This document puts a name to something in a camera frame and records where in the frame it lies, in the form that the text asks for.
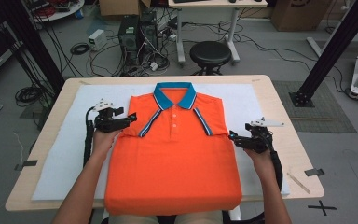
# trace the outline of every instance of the blue collar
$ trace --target blue collar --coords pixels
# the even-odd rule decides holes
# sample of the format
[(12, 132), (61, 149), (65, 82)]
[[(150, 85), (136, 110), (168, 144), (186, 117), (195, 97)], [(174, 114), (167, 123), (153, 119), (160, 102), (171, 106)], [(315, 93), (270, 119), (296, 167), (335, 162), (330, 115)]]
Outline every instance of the blue collar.
[(196, 91), (194, 90), (191, 82), (160, 82), (156, 85), (154, 97), (161, 110), (165, 110), (173, 106), (173, 102), (168, 99), (161, 88), (187, 88), (185, 96), (178, 104), (183, 109), (191, 109), (191, 106), (193, 106), (194, 101), (196, 100)]

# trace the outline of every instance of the human hand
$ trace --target human hand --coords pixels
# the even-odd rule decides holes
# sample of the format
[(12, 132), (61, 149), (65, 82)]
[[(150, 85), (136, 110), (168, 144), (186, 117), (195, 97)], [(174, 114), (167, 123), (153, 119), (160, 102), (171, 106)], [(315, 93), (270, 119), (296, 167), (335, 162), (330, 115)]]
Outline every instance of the human hand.
[(101, 131), (96, 130), (94, 132), (94, 136), (92, 139), (92, 154), (91, 157), (98, 156), (102, 158), (103, 160), (106, 159), (107, 152), (112, 147), (112, 144), (115, 140), (116, 135), (118, 135), (120, 131), (114, 131), (111, 133), (104, 133)]
[(274, 165), (272, 164), (271, 153), (269, 150), (260, 154), (250, 149), (245, 149), (245, 152), (252, 159), (255, 171), (262, 183), (265, 183), (266, 181), (276, 182)]

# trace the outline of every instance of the desk leg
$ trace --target desk leg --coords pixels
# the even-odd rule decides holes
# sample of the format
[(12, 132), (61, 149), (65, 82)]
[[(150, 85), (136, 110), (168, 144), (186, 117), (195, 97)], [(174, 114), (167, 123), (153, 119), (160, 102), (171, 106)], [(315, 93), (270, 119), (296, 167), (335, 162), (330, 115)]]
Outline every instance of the desk leg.
[(238, 63), (240, 61), (240, 56), (238, 55), (237, 49), (235, 48), (234, 42), (232, 41), (235, 32), (235, 26), (237, 25), (237, 18), (238, 18), (239, 11), (240, 11), (239, 8), (237, 7), (234, 8), (231, 18), (231, 27), (229, 28), (228, 35), (226, 35), (226, 41), (229, 49), (231, 49), (232, 60), (234, 61), (234, 63)]
[(178, 51), (178, 62), (185, 63), (185, 51), (183, 50), (182, 42), (182, 9), (177, 10), (177, 37), (176, 37), (176, 50)]
[(228, 211), (228, 213), (229, 213), (229, 217), (230, 217), (231, 221), (241, 221), (242, 220), (241, 208), (239, 205), (237, 207), (235, 207), (234, 210)]
[(315, 51), (316, 55), (318, 55), (318, 57), (321, 57), (322, 50), (319, 47), (319, 45), (316, 43), (316, 41), (312, 37), (307, 37), (307, 41), (310, 44), (310, 47), (313, 49), (313, 51)]

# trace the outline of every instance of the chair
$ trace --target chair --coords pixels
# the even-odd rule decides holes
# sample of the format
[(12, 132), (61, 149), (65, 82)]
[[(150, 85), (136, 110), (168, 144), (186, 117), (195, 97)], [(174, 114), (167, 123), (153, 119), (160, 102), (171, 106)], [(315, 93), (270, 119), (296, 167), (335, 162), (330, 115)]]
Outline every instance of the chair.
[(203, 41), (191, 48), (190, 58), (201, 68), (193, 76), (222, 75), (220, 67), (230, 61), (231, 50), (225, 44), (216, 41)]

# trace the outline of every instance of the metal pole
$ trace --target metal pole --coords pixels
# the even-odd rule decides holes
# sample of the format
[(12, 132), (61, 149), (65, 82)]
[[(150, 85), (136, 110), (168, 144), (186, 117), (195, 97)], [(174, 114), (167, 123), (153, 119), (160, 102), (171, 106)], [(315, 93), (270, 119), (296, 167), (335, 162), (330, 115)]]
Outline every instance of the metal pole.
[(297, 92), (290, 93), (295, 106), (312, 106), (311, 97), (357, 33), (358, 0), (333, 34), (303, 85)]
[(15, 31), (24, 46), (29, 50), (40, 70), (58, 96), (64, 79), (60, 70), (51, 58), (39, 33), (34, 29), (21, 0), (0, 0), (0, 9), (10, 27)]

